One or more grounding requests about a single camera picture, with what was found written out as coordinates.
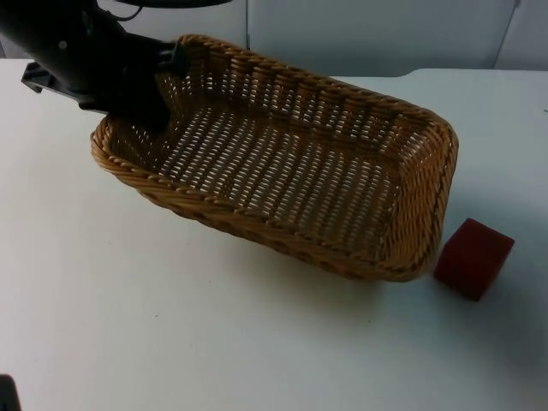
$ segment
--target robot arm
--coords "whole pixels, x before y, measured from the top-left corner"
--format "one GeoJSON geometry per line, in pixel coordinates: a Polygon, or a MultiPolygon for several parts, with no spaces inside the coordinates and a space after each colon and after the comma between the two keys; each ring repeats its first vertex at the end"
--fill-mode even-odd
{"type": "MultiPolygon", "coordinates": [[[[141,7],[195,8],[231,0],[122,0],[141,7]]],[[[36,62],[23,83],[74,98],[83,110],[109,112],[159,130],[170,113],[155,74],[187,73],[177,42],[127,33],[97,0],[0,0],[0,32],[36,62]]]]}

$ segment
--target rectangular basket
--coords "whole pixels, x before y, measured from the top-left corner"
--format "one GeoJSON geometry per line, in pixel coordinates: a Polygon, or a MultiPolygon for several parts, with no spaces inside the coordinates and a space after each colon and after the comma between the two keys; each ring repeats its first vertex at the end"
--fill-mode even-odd
{"type": "Polygon", "coordinates": [[[159,74],[168,128],[107,116],[101,167],[155,204],[348,278],[407,281],[441,236],[458,141],[429,110],[204,36],[159,74]]]}

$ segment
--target basket bottom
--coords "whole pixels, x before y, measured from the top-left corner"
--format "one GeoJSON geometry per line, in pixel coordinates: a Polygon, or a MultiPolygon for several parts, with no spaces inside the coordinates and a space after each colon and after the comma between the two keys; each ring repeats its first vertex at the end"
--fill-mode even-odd
{"type": "Polygon", "coordinates": [[[127,125],[111,150],[333,250],[383,258],[402,179],[396,161],[218,96],[185,107],[155,138],[127,125]]]}

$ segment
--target white table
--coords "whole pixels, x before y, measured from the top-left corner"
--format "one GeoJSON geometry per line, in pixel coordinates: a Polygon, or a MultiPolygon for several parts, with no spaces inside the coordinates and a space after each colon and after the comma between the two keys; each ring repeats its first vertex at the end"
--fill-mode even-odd
{"type": "Polygon", "coordinates": [[[515,247],[480,303],[349,283],[178,218],[95,165],[100,115],[0,62],[0,372],[24,411],[546,410],[548,73],[346,81],[435,110],[466,217],[515,247]]]}

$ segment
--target red wooden block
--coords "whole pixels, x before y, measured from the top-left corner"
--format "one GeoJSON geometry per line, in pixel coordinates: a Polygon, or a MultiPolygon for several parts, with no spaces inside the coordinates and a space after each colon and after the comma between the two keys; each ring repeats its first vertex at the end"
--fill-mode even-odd
{"type": "Polygon", "coordinates": [[[513,246],[513,239],[468,218],[445,244],[434,277],[478,301],[513,246]]]}

